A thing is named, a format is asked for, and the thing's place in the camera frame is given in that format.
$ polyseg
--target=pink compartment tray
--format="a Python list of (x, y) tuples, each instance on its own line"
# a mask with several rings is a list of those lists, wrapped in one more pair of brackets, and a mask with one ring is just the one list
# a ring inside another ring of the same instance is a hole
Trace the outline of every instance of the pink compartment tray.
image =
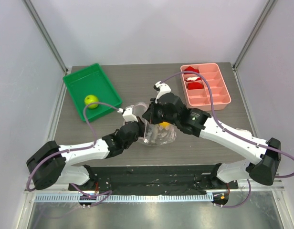
[[(230, 102), (231, 97), (228, 92), (227, 86), (223, 80), (219, 66), (216, 63), (202, 63), (202, 64), (190, 64), (181, 66), (181, 71), (184, 71), (189, 66), (194, 69), (199, 69), (199, 72), (208, 81), (214, 100), (215, 110), (224, 109)], [(210, 111), (210, 94), (206, 84), (201, 80), (197, 81), (202, 83), (203, 89), (188, 90), (188, 82), (185, 80), (190, 77), (194, 77), (194, 74), (182, 74), (181, 83), (186, 99), (188, 108), (199, 108), (203, 111)]]

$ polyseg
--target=green apple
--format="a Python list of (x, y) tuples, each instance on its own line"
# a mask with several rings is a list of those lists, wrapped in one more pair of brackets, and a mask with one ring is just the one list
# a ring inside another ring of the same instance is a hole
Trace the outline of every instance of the green apple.
[[(99, 102), (99, 99), (95, 95), (93, 95), (93, 94), (88, 95), (84, 99), (84, 104), (85, 105), (88, 105), (90, 103), (95, 103), (95, 102)], [(89, 105), (88, 106), (88, 108), (90, 108), (90, 109), (95, 109), (96, 107), (98, 107), (98, 104), (92, 104), (92, 105)]]

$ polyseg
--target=table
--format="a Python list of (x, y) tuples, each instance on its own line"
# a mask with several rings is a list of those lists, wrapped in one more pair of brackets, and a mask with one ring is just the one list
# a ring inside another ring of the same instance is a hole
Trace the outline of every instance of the table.
[[(173, 73), (180, 71), (185, 63), (173, 64), (135, 64), (102, 66), (107, 77), (120, 94), (125, 108), (137, 102), (149, 103), (156, 97), (153, 85)], [(218, 63), (224, 81), (231, 95), (231, 103), (221, 111), (218, 118), (234, 128), (251, 131), (248, 116), (241, 98), (236, 79), (228, 62)], [(84, 66), (72, 68), (78, 71)], [(180, 77), (166, 82), (172, 92), (185, 102)], [(123, 124), (123, 118), (117, 112), (112, 112), (94, 122), (99, 137), (114, 132)], [(55, 135), (59, 145), (75, 145), (93, 141), (93, 135), (86, 123), (82, 122), (68, 92), (66, 92), (63, 107)], [(163, 146), (145, 146), (133, 143), (123, 154), (106, 160), (91, 160), (84, 164), (90, 166), (138, 166), (138, 165), (209, 165), (219, 162), (230, 163), (242, 160), (239, 154), (209, 140), (185, 135), (177, 130), (176, 141)]]

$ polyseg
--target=white backdrop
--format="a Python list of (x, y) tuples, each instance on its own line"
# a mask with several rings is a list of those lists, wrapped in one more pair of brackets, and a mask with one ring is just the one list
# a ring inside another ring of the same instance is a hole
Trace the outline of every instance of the white backdrop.
[(267, 0), (32, 0), (73, 65), (234, 62)]
[(0, 0), (0, 229), (13, 229), (63, 72), (20, 0)]
[[(239, 67), (258, 136), (275, 137), (294, 156), (294, 0), (278, 1)], [(282, 157), (279, 172), (294, 171)], [(294, 214), (294, 177), (283, 180)]]

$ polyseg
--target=metal grate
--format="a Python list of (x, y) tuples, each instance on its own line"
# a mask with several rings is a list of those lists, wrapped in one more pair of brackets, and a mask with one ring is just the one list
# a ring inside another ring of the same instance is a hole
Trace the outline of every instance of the metal grate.
[[(39, 193), (36, 196), (35, 203), (93, 203), (100, 201), (105, 196), (100, 196), (97, 200), (80, 199), (82, 194), (79, 193)], [(106, 203), (129, 203), (129, 202), (204, 202), (213, 201), (213, 193), (207, 193), (206, 195), (192, 195), (192, 196), (116, 196), (111, 195), (104, 202)]]

